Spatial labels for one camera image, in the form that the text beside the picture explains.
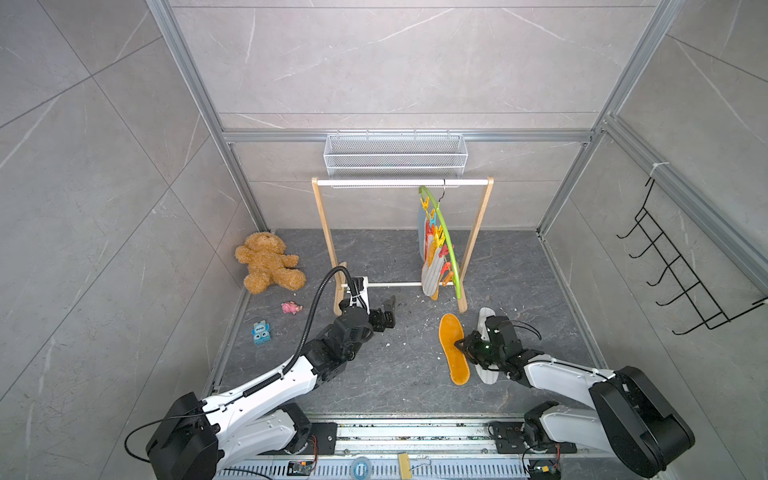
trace black wire rack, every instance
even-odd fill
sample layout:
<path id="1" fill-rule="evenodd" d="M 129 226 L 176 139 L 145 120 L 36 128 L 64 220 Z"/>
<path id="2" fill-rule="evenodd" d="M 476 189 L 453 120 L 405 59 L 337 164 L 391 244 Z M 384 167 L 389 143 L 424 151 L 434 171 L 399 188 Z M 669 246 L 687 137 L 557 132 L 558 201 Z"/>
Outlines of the black wire rack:
<path id="1" fill-rule="evenodd" d="M 678 299 L 682 298 L 683 296 L 685 296 L 688 299 L 688 301 L 690 302 L 691 306 L 693 306 L 694 310 L 696 310 L 696 314 L 699 316 L 699 320 L 700 320 L 699 323 L 697 323 L 696 325 L 690 327 L 688 330 L 685 330 L 684 332 L 675 332 L 674 330 L 672 330 L 672 333 L 674 333 L 675 335 L 685 335 L 687 333 L 693 332 L 695 329 L 699 328 L 702 325 L 704 325 L 706 328 L 708 328 L 710 330 L 714 330 L 714 329 L 716 329 L 716 328 L 718 328 L 720 326 L 725 325 L 726 323 L 734 321 L 735 319 L 739 318 L 742 315 L 745 315 L 746 313 L 751 312 L 754 309 L 760 308 L 761 306 L 765 305 L 764 302 L 766 300 L 768 300 L 768 296 L 765 297 L 765 298 L 762 298 L 760 300 L 757 300 L 754 303 L 752 303 L 752 306 L 749 309 L 744 310 L 742 313 L 739 313 L 738 315 L 728 316 L 723 311 L 723 308 L 720 306 L 720 304 L 717 302 L 717 300 L 715 300 L 714 296 L 712 296 L 712 293 L 710 293 L 709 289 L 707 289 L 707 286 L 704 285 L 704 283 L 701 281 L 701 278 L 699 278 L 699 276 L 696 274 L 694 269 L 690 266 L 690 264 L 685 259 L 685 257 L 683 257 L 683 254 L 680 253 L 680 251 L 677 249 L 677 246 L 674 244 L 674 242 L 667 236 L 666 232 L 664 232 L 664 229 L 661 228 L 661 226 L 656 221 L 656 219 L 653 217 L 653 215 L 651 215 L 650 212 L 645 207 L 645 205 L 648 203 L 648 197 L 650 196 L 650 191 L 654 188 L 655 183 L 656 183 L 656 180 L 653 180 L 652 178 L 649 178 L 648 182 L 645 183 L 646 187 L 648 186 L 648 184 L 650 184 L 650 187 L 648 187 L 648 193 L 645 195 L 645 200 L 643 201 L 643 206 L 640 208 L 640 211 L 638 211 L 637 214 L 634 216 L 634 226 L 632 226 L 632 229 L 629 230 L 629 233 L 627 233 L 626 235 L 623 235 L 623 236 L 617 235 L 616 237 L 619 237 L 621 239 L 627 238 L 627 237 L 629 237 L 632 234 L 632 232 L 635 231 L 636 228 L 639 227 L 640 230 L 642 230 L 642 232 L 645 235 L 645 237 L 650 241 L 650 244 L 647 247 L 645 247 L 645 250 L 643 250 L 639 255 L 635 256 L 635 255 L 630 254 L 630 258 L 640 258 L 648 250 L 650 250 L 651 247 L 653 247 L 654 250 L 656 250 L 656 253 L 659 254 L 659 257 L 661 257 L 661 259 L 664 261 L 664 265 L 665 265 L 664 271 L 661 272 L 661 276 L 659 276 L 659 280 L 657 280 L 655 283 L 651 283 L 651 282 L 647 282 L 647 281 L 646 281 L 646 283 L 649 286 L 656 286 L 659 283 L 661 283 L 661 280 L 664 278 L 664 275 L 666 275 L 667 272 L 670 272 L 672 274 L 672 276 L 674 277 L 675 281 L 677 282 L 677 285 L 682 289 L 682 292 L 680 292 L 672 300 L 669 300 L 669 301 L 664 302 L 664 303 L 656 302 L 656 304 L 658 306 L 666 306 L 666 305 L 671 304 L 675 300 L 678 300 Z M 650 221 L 652 221 L 654 223 L 654 225 L 656 226 L 656 228 L 660 231 L 660 233 L 658 235 L 656 235 L 655 237 L 652 237 L 647 232 L 645 227 L 643 227 L 641 225 L 641 221 L 643 221 L 646 218 L 649 219 Z M 672 260 L 667 260 L 667 257 L 664 256 L 661 253 L 661 250 L 659 249 L 659 247 L 657 245 L 657 241 L 662 239 L 662 238 L 664 238 L 672 246 L 672 248 L 674 249 L 674 258 Z M 679 262 L 685 263 L 685 267 L 690 271 L 690 274 L 695 279 L 695 281 L 693 281 L 693 283 L 690 284 L 689 286 L 684 286 L 683 285 L 683 282 L 680 281 L 680 278 L 678 277 L 678 275 L 675 273 L 675 271 L 673 269 L 673 265 L 675 263 L 679 263 Z M 699 307 L 697 306 L 696 302 L 694 302 L 694 299 L 692 299 L 690 297 L 690 294 L 689 294 L 690 291 L 693 288 L 697 287 L 697 286 L 701 286 L 702 290 L 704 292 L 706 292 L 707 295 L 709 296 L 710 300 L 712 300 L 712 304 L 717 308 L 717 311 L 715 312 L 714 315 L 709 316 L 707 318 L 704 318 L 704 315 L 699 310 Z"/>

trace wire basket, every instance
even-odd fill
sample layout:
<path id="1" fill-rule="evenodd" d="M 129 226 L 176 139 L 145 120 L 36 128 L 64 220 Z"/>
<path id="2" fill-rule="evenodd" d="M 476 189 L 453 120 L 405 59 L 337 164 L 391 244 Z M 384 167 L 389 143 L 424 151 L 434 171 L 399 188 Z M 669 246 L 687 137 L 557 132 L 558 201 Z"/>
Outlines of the wire basket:
<path id="1" fill-rule="evenodd" d="M 323 157 L 331 180 L 458 180 L 467 144 L 450 132 L 331 134 Z"/>

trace marble tile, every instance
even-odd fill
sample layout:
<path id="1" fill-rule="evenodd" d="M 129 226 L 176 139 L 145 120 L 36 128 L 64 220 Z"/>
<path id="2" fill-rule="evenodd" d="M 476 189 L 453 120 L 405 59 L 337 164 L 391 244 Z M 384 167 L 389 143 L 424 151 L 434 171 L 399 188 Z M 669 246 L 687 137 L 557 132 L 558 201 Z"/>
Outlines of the marble tile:
<path id="1" fill-rule="evenodd" d="M 580 149 L 579 142 L 471 142 L 464 176 L 560 181 Z"/>
<path id="2" fill-rule="evenodd" d="M 680 480 L 743 478 L 689 390 L 690 382 L 572 201 L 563 206 L 546 240 L 608 365 L 643 370 L 694 431 L 696 445 L 670 470 Z M 712 378 L 705 385 L 712 386 Z"/>
<path id="3" fill-rule="evenodd" d="M 166 188 L 93 80 L 0 129 L 0 392 Z"/>
<path id="4" fill-rule="evenodd" d="M 9 478 L 98 478 L 213 255 L 169 190 L 0 402 Z"/>
<path id="5" fill-rule="evenodd" d="M 328 178 L 320 142 L 236 144 L 251 181 L 308 181 Z M 493 176 L 497 181 L 562 180 L 576 158 L 578 142 L 468 142 L 465 178 Z"/>
<path id="6" fill-rule="evenodd" d="M 232 320 L 240 287 L 227 268 L 214 255 L 192 300 L 171 334 L 147 385 L 128 417 L 101 478 L 153 478 L 152 468 L 137 462 L 123 449 L 125 435 L 144 423 L 161 419 L 171 403 L 194 392 L 202 398 L 202 389 Z M 144 429 L 131 436 L 130 447 L 144 454 L 144 446 L 154 430 Z"/>
<path id="7" fill-rule="evenodd" d="M 257 231 L 256 225 L 250 217 L 248 208 L 244 202 L 240 202 L 237 205 L 237 210 L 230 220 L 230 224 L 227 227 L 227 231 L 224 232 L 224 236 L 219 242 L 219 247 L 216 249 L 216 253 L 227 266 L 227 270 L 230 271 L 232 277 L 238 284 L 243 282 L 243 279 L 248 275 L 248 267 L 238 262 L 235 258 L 235 249 L 243 244 L 246 237 Z"/>
<path id="8" fill-rule="evenodd" d="M 761 0 L 688 0 L 670 35 L 768 79 L 768 4 Z"/>
<path id="9" fill-rule="evenodd" d="M 533 230 L 560 182 L 495 182 L 483 227 Z M 320 228 L 312 185 L 304 182 L 250 182 L 270 229 Z M 416 189 L 322 188 L 326 218 L 332 228 L 416 228 Z M 440 210 L 451 228 L 470 228 L 475 221 L 481 187 L 449 189 Z"/>
<path id="10" fill-rule="evenodd" d="M 88 76 L 37 2 L 0 4 L 0 125 Z"/>
<path id="11" fill-rule="evenodd" d="M 293 293 L 271 286 L 251 297 L 225 368 L 223 387 L 237 386 L 264 373 L 293 353 L 305 317 L 282 313 L 280 303 L 294 300 L 308 306 L 319 281 L 330 268 L 321 230 L 278 230 L 288 251 L 300 256 L 299 268 L 307 285 Z M 457 230 L 452 241 L 461 256 L 468 232 Z M 421 266 L 415 231 L 344 230 L 334 233 L 341 260 L 354 275 L 375 281 L 407 281 L 418 278 Z M 477 326 L 478 310 L 490 306 L 536 326 L 539 341 L 520 330 L 525 345 L 543 349 L 558 358 L 589 364 L 584 340 L 565 304 L 541 245 L 533 232 L 482 231 L 478 236 L 465 278 L 469 310 L 458 315 L 465 332 Z M 500 379 L 482 384 L 472 369 L 467 384 L 456 386 L 449 378 L 448 364 L 438 339 L 440 318 L 457 313 L 455 297 L 441 289 L 439 299 L 424 299 L 418 288 L 371 289 L 370 303 L 380 306 L 395 295 L 395 329 L 377 333 L 360 350 L 346 371 L 330 384 L 297 400 L 307 412 L 473 412 L 523 413 L 539 403 L 556 398 L 551 392 L 526 389 Z M 333 299 L 325 292 L 310 338 L 333 319 Z M 273 338 L 255 346 L 253 323 L 270 323 Z"/>
<path id="12" fill-rule="evenodd" d="M 323 142 L 259 142 L 235 144 L 243 172 L 251 181 L 303 181 L 328 178 Z"/>
<path id="13" fill-rule="evenodd" d="M 759 478 L 765 472 L 765 463 L 758 445 L 768 441 L 765 429 L 755 428 L 768 426 L 768 408 L 762 400 L 763 392 L 768 391 L 768 376 L 762 368 L 768 362 L 768 353 L 762 347 L 768 310 L 756 310 L 711 331 L 701 327 L 686 336 L 672 333 L 699 323 L 693 307 L 684 298 L 669 306 L 658 306 L 657 301 L 664 303 L 674 298 L 680 287 L 669 273 L 658 286 L 647 285 L 646 281 L 653 283 L 659 278 L 664 264 L 654 251 L 637 260 L 628 256 L 637 255 L 648 245 L 641 232 L 636 230 L 625 240 L 616 237 L 617 233 L 624 235 L 631 229 L 631 218 L 647 194 L 646 179 L 647 175 L 616 144 L 609 142 L 598 148 L 572 198 L 627 281 L 744 476 Z M 658 186 L 651 191 L 647 208 L 727 313 L 735 316 L 763 297 Z M 662 245 L 662 253 L 667 254 L 667 250 Z M 667 254 L 667 259 L 674 256 Z M 687 274 L 689 280 L 685 284 L 693 284 L 690 270 L 682 263 L 678 267 L 677 275 L 682 279 Z M 701 287 L 691 290 L 691 294 L 702 314 L 715 314 L 716 307 Z M 713 324 L 722 321 L 724 318 L 719 317 Z M 717 379 L 714 385 L 712 378 Z M 740 408 L 734 411 L 732 405 L 736 403 Z"/>
<path id="14" fill-rule="evenodd" d="M 666 38 L 621 117 L 768 251 L 768 82 Z"/>
<path id="15" fill-rule="evenodd" d="M 219 111 L 381 114 L 599 111 L 653 8 L 174 11 Z"/>
<path id="16" fill-rule="evenodd" d="M 570 7 L 568 0 L 170 0 L 174 7 L 315 7 L 315 8 L 429 8 L 429 7 Z M 655 6 L 655 0 L 580 0 L 584 7 Z"/>
<path id="17" fill-rule="evenodd" d="M 172 184 L 208 129 L 165 41 L 157 40 L 94 78 Z"/>
<path id="18" fill-rule="evenodd" d="M 224 128 L 592 128 L 598 113 L 228 114 Z"/>
<path id="19" fill-rule="evenodd" d="M 144 0 L 40 0 L 91 73 L 161 36 Z"/>
<path id="20" fill-rule="evenodd" d="M 561 458 L 563 480 L 640 480 L 618 458 Z"/>
<path id="21" fill-rule="evenodd" d="M 218 247 L 242 199 L 210 137 L 170 187 L 210 244 Z"/>

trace teddy bear leg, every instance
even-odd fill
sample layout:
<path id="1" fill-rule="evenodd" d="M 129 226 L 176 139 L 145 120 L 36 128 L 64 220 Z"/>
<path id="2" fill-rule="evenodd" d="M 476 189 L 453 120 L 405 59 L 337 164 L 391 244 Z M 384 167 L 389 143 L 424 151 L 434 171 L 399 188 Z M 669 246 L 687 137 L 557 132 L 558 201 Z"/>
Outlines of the teddy bear leg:
<path id="1" fill-rule="evenodd" d="M 299 264 L 298 255 L 283 255 L 283 265 L 294 268 Z"/>
<path id="2" fill-rule="evenodd" d="M 279 268 L 272 272 L 275 283 L 288 290 L 298 290 L 306 283 L 306 276 L 300 270 Z"/>
<path id="3" fill-rule="evenodd" d="M 243 280 L 243 285 L 254 295 L 262 293 L 271 283 L 270 275 L 267 272 L 252 272 Z"/>

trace shoe insole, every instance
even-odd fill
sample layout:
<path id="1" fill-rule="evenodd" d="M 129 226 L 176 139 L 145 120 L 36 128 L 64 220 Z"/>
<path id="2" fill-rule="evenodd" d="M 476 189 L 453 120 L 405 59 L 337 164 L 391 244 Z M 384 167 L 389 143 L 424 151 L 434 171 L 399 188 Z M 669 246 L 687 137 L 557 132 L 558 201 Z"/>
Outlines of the shoe insole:
<path id="1" fill-rule="evenodd" d="M 448 360 L 448 367 L 451 369 L 451 380 L 456 385 L 464 385 L 469 381 L 469 365 L 464 354 L 454 345 L 464 338 L 464 329 L 456 315 L 447 313 L 440 320 L 440 345 L 445 352 L 445 359 Z"/>
<path id="2" fill-rule="evenodd" d="M 480 337 L 482 337 L 482 339 L 486 342 L 488 342 L 490 339 L 488 337 L 488 329 L 485 328 L 485 319 L 490 316 L 494 316 L 495 314 L 496 312 L 489 309 L 488 307 L 484 306 L 480 309 L 480 317 L 478 318 L 478 332 L 480 332 Z M 491 367 L 495 369 L 498 368 L 496 365 L 492 365 Z M 484 370 L 480 365 L 475 365 L 475 370 L 478 371 L 478 376 L 483 383 L 493 385 L 496 383 L 496 380 L 498 380 L 498 372 Z"/>

